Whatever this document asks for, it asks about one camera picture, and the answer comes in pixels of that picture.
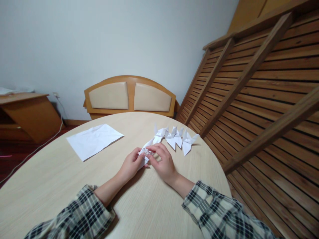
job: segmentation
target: beige cushion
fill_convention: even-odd
[[[101,86],[89,92],[92,108],[128,110],[127,83],[117,82]]]
[[[134,110],[169,112],[172,97],[161,90],[141,84],[135,84]]]

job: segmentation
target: checkered sleeve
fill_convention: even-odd
[[[98,238],[115,217],[94,194],[97,186],[85,185],[75,199],[56,218],[35,226],[25,239]]]
[[[202,230],[205,238],[275,238],[255,217],[243,212],[236,200],[198,181],[182,207]]]

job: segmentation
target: oval table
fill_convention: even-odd
[[[66,137],[106,123],[124,134],[98,154],[82,162]],[[151,113],[122,113],[85,123],[55,139],[29,159],[0,190],[0,237],[23,238],[37,223],[55,217],[85,185],[102,185],[120,169],[125,157],[143,147],[158,128],[186,128],[171,118]],[[231,197],[225,174],[211,149],[200,138],[184,156],[163,139],[179,173],[201,179]],[[202,238],[183,210],[183,199],[157,175],[153,167],[141,169],[114,199],[116,219],[107,238]]]

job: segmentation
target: chair backrest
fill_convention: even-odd
[[[173,117],[176,96],[162,85],[141,76],[114,76],[84,91],[90,114],[151,112]]]

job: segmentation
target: white paper crane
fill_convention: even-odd
[[[180,147],[182,148],[182,135],[183,135],[183,130],[184,128],[180,128],[180,130],[176,131],[175,135],[174,135],[174,140],[175,140],[175,143]]]
[[[199,134],[196,134],[194,137],[191,137],[189,133],[187,132],[187,129],[185,130],[183,134],[183,152],[184,156],[188,154],[188,152],[192,149],[192,144],[196,141]]]
[[[152,151],[149,151],[149,150],[147,150],[147,148],[146,148],[147,146],[153,145],[153,140],[154,140],[154,138],[152,138],[150,141],[148,141],[148,142],[143,146],[143,148],[142,148],[141,151],[139,152],[139,155],[142,154],[142,153],[145,153],[145,155],[147,155],[147,154],[153,155],[153,154],[154,154]],[[145,164],[147,164],[148,161],[149,161],[149,158],[145,156],[145,158],[144,158],[144,160],[142,161],[142,163],[141,163],[139,169],[142,168]]]
[[[162,138],[165,136],[166,129],[161,128],[160,130],[157,130],[157,125],[155,123],[154,133],[155,133],[155,136],[154,136],[153,144],[160,143],[162,141]]]
[[[165,135],[165,139],[167,141],[167,143],[175,150],[176,146],[175,146],[175,139],[174,136],[177,132],[177,127],[173,127],[172,133],[168,133],[168,131],[166,131],[166,135]]]

